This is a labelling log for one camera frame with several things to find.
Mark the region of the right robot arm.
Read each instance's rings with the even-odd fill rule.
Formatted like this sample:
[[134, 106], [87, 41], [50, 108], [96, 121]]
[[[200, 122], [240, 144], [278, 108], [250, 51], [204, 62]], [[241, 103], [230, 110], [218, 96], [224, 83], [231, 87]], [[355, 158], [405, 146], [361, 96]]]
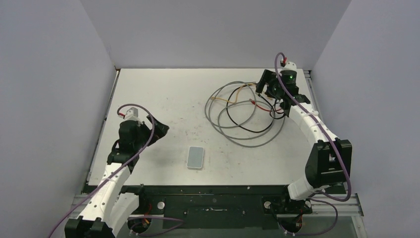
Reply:
[[305, 165], [304, 175], [288, 185], [288, 194], [280, 198], [280, 206], [286, 212], [293, 212], [300, 206], [300, 200], [330, 186], [349, 182], [352, 144], [339, 139], [321, 121], [309, 98], [299, 93], [296, 84], [297, 72], [283, 69], [279, 74], [264, 70], [257, 83], [256, 92], [280, 100], [285, 115], [301, 130], [312, 146]]

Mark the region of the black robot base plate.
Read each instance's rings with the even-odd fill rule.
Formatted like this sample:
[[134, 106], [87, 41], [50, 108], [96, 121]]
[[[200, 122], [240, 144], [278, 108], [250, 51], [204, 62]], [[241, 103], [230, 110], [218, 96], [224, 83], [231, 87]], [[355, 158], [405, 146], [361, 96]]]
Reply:
[[168, 231], [181, 229], [263, 230], [282, 226], [298, 232], [302, 216], [313, 213], [313, 197], [293, 200], [284, 185], [244, 186], [144, 186], [124, 185], [119, 198], [133, 195], [128, 227], [145, 234], [152, 220], [163, 218]]

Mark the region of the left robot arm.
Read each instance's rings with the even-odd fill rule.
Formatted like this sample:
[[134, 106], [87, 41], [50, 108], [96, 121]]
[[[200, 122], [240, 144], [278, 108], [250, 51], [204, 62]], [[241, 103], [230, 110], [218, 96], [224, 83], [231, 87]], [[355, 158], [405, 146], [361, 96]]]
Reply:
[[139, 192], [122, 193], [122, 187], [140, 158], [140, 151], [166, 136], [169, 126], [147, 116], [148, 126], [137, 116], [126, 116], [119, 125], [119, 138], [108, 155], [100, 185], [77, 218], [69, 219], [64, 228], [67, 238], [115, 238], [128, 216], [143, 213], [147, 199]]

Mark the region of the grey network switch box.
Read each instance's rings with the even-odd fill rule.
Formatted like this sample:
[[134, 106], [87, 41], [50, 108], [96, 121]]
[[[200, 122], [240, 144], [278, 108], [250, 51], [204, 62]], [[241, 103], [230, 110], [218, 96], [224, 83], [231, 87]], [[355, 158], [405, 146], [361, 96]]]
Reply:
[[204, 161], [204, 148], [197, 146], [190, 146], [187, 158], [187, 168], [201, 169]]

